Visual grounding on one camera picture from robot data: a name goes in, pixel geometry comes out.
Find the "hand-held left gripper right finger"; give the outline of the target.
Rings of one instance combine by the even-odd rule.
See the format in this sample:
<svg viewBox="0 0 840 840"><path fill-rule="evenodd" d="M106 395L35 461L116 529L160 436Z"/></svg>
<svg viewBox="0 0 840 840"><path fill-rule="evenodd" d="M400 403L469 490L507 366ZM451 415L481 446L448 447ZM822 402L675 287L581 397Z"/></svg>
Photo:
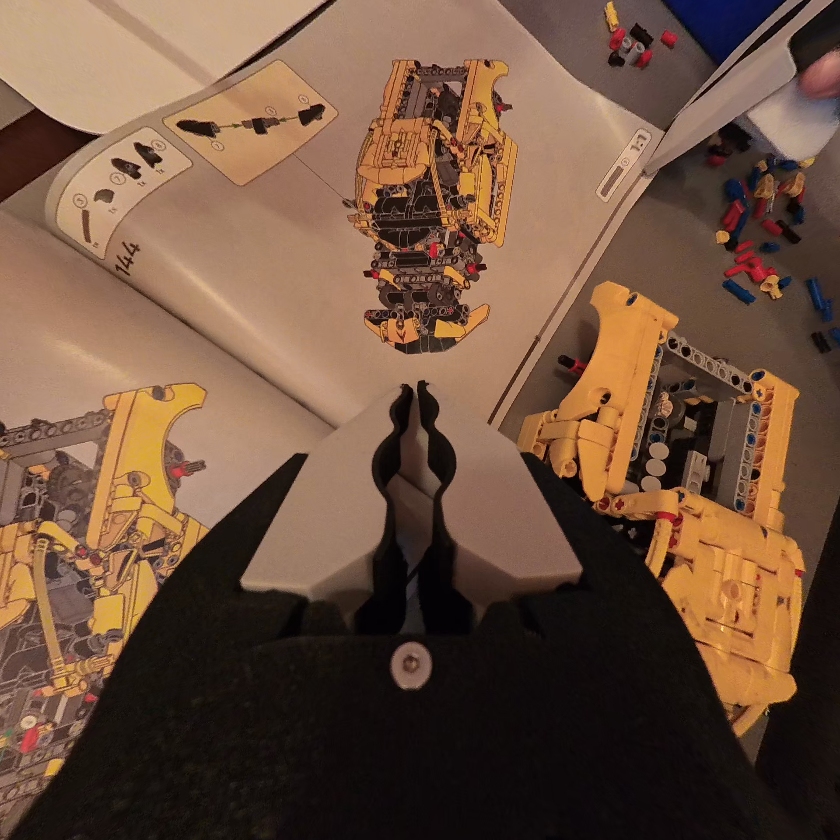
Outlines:
<svg viewBox="0 0 840 840"><path fill-rule="evenodd" d="M419 564L425 623L580 582L583 570L518 447L436 385L417 384L417 477L432 493Z"/></svg>

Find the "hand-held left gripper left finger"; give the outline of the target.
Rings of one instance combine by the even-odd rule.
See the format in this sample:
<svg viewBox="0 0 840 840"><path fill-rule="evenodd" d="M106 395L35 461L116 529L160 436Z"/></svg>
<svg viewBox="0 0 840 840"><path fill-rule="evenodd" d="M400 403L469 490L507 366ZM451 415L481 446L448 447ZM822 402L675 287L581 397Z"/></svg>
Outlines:
<svg viewBox="0 0 840 840"><path fill-rule="evenodd" d="M356 632L403 627L407 561L387 487L402 465L413 397L410 385L392 388L306 456L243 590L328 602Z"/></svg>

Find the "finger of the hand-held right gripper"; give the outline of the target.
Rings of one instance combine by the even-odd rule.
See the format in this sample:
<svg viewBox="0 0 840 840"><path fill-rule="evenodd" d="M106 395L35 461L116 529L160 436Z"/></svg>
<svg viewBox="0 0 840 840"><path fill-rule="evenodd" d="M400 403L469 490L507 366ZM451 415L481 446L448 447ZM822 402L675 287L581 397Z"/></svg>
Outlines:
<svg viewBox="0 0 840 840"><path fill-rule="evenodd" d="M775 93L794 75L789 39L741 45L676 115L647 161L645 174L654 175Z"/></svg>

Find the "yellow toy brick car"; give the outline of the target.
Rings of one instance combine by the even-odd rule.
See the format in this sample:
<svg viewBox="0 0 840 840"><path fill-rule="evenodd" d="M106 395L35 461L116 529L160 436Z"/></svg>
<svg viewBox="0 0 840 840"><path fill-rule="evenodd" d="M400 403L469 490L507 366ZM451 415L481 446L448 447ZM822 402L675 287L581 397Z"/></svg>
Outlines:
<svg viewBox="0 0 840 840"><path fill-rule="evenodd" d="M677 316L612 282L599 332L552 410L518 446L622 536L692 636L734 733L795 693L805 563L781 499L799 391L680 336Z"/></svg>

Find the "grey desk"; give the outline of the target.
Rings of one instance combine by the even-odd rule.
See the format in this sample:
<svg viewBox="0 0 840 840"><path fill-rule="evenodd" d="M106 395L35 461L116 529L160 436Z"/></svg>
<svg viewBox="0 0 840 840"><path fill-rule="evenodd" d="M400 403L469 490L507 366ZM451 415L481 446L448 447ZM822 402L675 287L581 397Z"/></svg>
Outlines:
<svg viewBox="0 0 840 840"><path fill-rule="evenodd" d="M645 189L639 192L628 208L600 255L562 300L560 319L548 327L545 336L538 340L534 365L503 418L497 424L485 422L519 450L518 437L524 419L558 407L579 379L580 375L563 364L562 358L585 364L592 357L599 333L599 317L591 303L592 293L605 282L634 291L675 314L677 333L709 355L727 360L747 373L759 368L771 373L766 364L759 364L757 350L749 350L740 360L727 358L718 355L718 352L732 350L730 339L701 339L698 331L686 332L679 326L680 308L688 303L698 305L701 299L715 306L722 302L722 294L712 288L710 271L688 265L689 257L696 257L700 247L699 243L691 241L693 234L687 227L688 218L700 210L700 196L696 191L689 190L688 197L676 198L676 181L670 178L668 169L668 166L660 169L665 177L657 180L655 174L649 175ZM469 635L477 630L480 621L490 618L491 608L524 606L529 595L490 606L477 623L424 622L417 584L419 564L432 538L433 501L432 493L422 488L417 477L417 384L420 381L430 383L419 380L413 386L411 414L402 436L402 465L387 487L395 504L396 537L407 561L406 618L398 632L356 632L344 621L338 608L328 602L308 602L297 595L275 591L245 591L240 584L242 574L313 447L284 461L197 544L196 560L185 561L143 614L129 644L120 655L123 662L119 676L127 674L133 661L152 665L152 657L161 654L163 665L173 665L176 680L184 679L187 688L197 688L198 678L207 677L208 692L221 697L223 711L234 711L236 703L245 704L245 689L235 687L235 676L242 669L250 675L252 671L257 671L257 667L247 666L248 656L244 653L233 653L231 665L223 663L223 651L234 647L234 631L222 627L223 608L210 605L207 596L197 594L199 586L207 584L211 595L222 595L232 590L234 606L243 606L245 597L249 595L282 595L290 602L293 615L297 611L324 611L327 624L335 626L325 633L326 648L334 647L341 632L347 634L343 642L382 642L384 664L374 667L374 670L381 671L377 678L384 683L385 695L394 695L407 707L413 702L431 698L434 691L444 684L445 677L445 656L436 649L441 648L443 643L453 642L457 635L461 636L461 641L469 640ZM793 381L786 382L796 388ZM452 395L447 395L457 402ZM544 464L537 456L520 452L524 460ZM580 498L582 501L581 504L572 503L573 524L582 523L586 516L593 513L596 530L608 528L608 533L624 539L595 513L570 483L559 478L550 466L544 465L550 478L560 479L564 487L572 491L573 499ZM636 565L646 567L626 540L623 548L630 549ZM654 602L666 604L666 612L679 617L679 630L688 630L659 582L654 588ZM198 676L190 677L186 673L188 667L180 664L180 660L182 656L188 661L196 659L196 655L187 651L188 638L193 632L196 632L198 653L208 654L209 663L197 665ZM700 663L701 686L714 686L692 636L688 631L686 635L688 653L678 654L677 661L680 664ZM111 688L115 690L117 679L112 674L106 685L111 681ZM715 686L712 695L715 697L712 703L715 714L725 716L728 721Z"/></svg>

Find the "person's right hand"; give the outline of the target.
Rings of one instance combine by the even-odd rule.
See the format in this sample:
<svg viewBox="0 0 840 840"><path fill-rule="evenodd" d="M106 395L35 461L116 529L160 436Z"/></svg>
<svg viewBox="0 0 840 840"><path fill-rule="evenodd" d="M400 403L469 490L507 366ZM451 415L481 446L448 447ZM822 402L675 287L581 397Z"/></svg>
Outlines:
<svg viewBox="0 0 840 840"><path fill-rule="evenodd" d="M805 68L798 76L802 95L814 101L839 98L839 66L840 55L837 48Z"/></svg>

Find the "blue plastic bin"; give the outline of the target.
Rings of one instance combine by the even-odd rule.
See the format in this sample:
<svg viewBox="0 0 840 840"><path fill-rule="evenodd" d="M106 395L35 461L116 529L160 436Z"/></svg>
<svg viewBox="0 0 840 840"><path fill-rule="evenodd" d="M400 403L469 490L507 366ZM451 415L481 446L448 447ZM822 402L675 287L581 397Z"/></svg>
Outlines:
<svg viewBox="0 0 840 840"><path fill-rule="evenodd" d="M783 1L664 1L664 4L719 66Z"/></svg>

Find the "large pile of coloured pins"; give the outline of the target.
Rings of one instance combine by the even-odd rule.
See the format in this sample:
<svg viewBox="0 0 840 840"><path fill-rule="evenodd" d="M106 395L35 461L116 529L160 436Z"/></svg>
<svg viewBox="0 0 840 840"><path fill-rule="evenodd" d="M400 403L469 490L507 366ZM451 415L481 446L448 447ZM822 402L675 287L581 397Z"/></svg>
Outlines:
<svg viewBox="0 0 840 840"><path fill-rule="evenodd" d="M726 123L711 138L706 149L709 167L725 165L734 154L758 148L758 141L735 122ZM729 177L722 185L725 202L715 241L730 255L721 288L741 304L751 306L759 296L779 301L794 279L772 264L784 245L802 242L805 224L807 175L817 160L779 154L762 154L745 176ZM804 281L805 293L823 329L811 333L819 354L838 352L838 303L815 276Z"/></svg>

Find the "open instruction booklet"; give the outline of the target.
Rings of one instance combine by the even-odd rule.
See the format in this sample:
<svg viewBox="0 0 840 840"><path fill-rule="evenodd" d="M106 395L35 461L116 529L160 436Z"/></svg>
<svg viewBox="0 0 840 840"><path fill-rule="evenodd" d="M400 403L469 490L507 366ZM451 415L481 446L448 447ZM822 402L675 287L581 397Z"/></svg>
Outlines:
<svg viewBox="0 0 840 840"><path fill-rule="evenodd" d="M419 380L499 423L664 138L499 2L332 2L2 213L2 816L290 456Z"/></svg>

